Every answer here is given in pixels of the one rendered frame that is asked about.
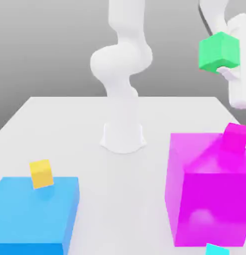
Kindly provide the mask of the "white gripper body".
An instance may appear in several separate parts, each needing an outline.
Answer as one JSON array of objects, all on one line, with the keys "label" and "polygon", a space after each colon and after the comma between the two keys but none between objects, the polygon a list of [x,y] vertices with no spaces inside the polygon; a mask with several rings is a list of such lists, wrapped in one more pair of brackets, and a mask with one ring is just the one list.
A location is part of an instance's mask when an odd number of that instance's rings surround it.
[{"label": "white gripper body", "polygon": [[230,35],[240,41],[240,65],[231,69],[229,102],[237,109],[246,109],[246,14],[241,13],[228,21]]}]

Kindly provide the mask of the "small green cube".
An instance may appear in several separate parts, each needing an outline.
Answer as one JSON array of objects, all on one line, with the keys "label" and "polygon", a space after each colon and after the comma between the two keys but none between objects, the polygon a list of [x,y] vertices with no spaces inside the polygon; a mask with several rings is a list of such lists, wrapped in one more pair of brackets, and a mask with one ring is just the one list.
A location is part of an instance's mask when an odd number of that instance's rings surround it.
[{"label": "small green cube", "polygon": [[224,66],[240,65],[240,40],[224,32],[213,34],[199,42],[199,69],[217,73]]}]

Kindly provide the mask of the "small magenta cube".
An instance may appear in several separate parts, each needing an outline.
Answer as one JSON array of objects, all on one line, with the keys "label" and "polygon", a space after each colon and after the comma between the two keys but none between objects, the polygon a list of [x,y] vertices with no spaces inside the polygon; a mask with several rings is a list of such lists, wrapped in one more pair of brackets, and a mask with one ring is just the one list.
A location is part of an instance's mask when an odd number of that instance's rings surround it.
[{"label": "small magenta cube", "polygon": [[223,133],[223,148],[238,153],[246,148],[246,125],[228,123]]}]

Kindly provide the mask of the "small cyan cube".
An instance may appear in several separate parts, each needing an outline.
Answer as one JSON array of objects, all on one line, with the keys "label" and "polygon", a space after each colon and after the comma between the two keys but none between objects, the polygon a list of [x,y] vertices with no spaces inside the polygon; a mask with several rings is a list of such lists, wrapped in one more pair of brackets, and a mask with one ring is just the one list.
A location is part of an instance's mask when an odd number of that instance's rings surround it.
[{"label": "small cyan cube", "polygon": [[217,245],[207,244],[205,255],[230,255],[230,251]]}]

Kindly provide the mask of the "small yellow cube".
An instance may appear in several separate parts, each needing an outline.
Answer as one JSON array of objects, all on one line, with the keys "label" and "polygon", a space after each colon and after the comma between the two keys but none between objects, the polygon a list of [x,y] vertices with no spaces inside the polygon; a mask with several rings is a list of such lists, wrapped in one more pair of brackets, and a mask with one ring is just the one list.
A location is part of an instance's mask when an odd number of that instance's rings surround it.
[{"label": "small yellow cube", "polygon": [[48,159],[29,164],[33,188],[43,188],[54,184],[50,162]]}]

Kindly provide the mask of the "large magenta box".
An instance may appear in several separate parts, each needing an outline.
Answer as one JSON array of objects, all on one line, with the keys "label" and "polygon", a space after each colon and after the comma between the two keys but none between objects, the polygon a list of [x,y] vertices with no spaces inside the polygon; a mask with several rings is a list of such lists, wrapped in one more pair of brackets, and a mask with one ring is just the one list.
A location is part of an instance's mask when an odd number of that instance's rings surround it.
[{"label": "large magenta box", "polygon": [[172,133],[165,203],[177,247],[241,247],[246,240],[246,151],[220,133]]}]

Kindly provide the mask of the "large blue box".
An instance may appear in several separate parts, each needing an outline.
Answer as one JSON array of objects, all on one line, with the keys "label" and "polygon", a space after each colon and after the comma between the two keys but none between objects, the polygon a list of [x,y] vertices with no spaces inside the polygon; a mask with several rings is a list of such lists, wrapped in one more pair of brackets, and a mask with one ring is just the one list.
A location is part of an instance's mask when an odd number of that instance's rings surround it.
[{"label": "large blue box", "polygon": [[0,255],[68,255],[79,200],[77,177],[39,189],[29,177],[3,177]]}]

